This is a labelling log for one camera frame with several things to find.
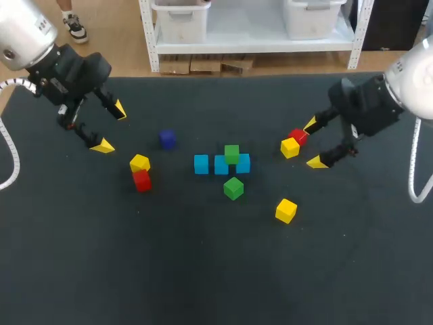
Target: plastic bin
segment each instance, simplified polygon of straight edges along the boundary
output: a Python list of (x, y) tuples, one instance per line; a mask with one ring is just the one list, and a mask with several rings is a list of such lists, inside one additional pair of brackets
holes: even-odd
[(206, 41), (210, 2), (197, 3), (197, 0), (154, 0), (152, 9), (158, 15), (165, 43), (192, 44)]
[(284, 20), (293, 40), (326, 39), (347, 0), (284, 0)]

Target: shoe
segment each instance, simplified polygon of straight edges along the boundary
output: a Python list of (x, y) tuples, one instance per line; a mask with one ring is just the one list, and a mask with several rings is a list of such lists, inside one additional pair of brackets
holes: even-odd
[(63, 23), (75, 43), (83, 44), (89, 40), (87, 31), (84, 26), (80, 24), (80, 20), (77, 15), (69, 15), (68, 19), (63, 19)]

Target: cardboard box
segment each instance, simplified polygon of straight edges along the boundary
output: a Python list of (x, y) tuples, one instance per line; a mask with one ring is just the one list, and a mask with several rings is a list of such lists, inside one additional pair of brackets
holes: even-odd
[(160, 56), (160, 73), (189, 74), (190, 63), (190, 55), (163, 55)]
[(225, 54), (221, 64), (224, 71), (247, 75), (254, 66), (254, 56), (251, 54)]
[(196, 54), (191, 59), (191, 72), (221, 72), (221, 55), (218, 54)]

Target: wooden floor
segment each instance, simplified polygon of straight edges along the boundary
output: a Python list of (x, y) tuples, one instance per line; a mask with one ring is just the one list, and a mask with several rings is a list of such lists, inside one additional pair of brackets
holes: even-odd
[[(101, 52), (111, 63), (113, 77), (157, 77), (150, 71), (138, 0), (72, 0), (75, 12), (86, 26), (90, 42), (74, 45), (82, 56)], [(72, 44), (62, 24), (62, 15), (55, 0), (35, 0), (57, 26), (57, 44)], [(348, 52), (267, 54), (257, 57), (253, 75), (346, 72)], [(402, 52), (365, 52), (357, 71), (381, 71)], [(0, 80), (25, 76), (26, 71), (10, 72), (0, 66)], [(0, 98), (0, 112), (11, 90)]]

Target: yellow cube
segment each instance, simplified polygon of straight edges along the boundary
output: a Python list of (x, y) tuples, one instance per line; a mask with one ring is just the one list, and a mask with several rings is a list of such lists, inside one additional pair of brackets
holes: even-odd
[(136, 173), (138, 171), (146, 170), (149, 171), (150, 169), (150, 161), (148, 157), (142, 156), (140, 154), (136, 154), (135, 157), (131, 160), (129, 163), (131, 166), (131, 170), (133, 173)]
[(283, 199), (277, 207), (275, 217), (286, 224), (289, 224), (296, 214), (298, 206), (289, 200)]
[(281, 141), (281, 152), (287, 159), (298, 156), (299, 149), (300, 146), (293, 137)]

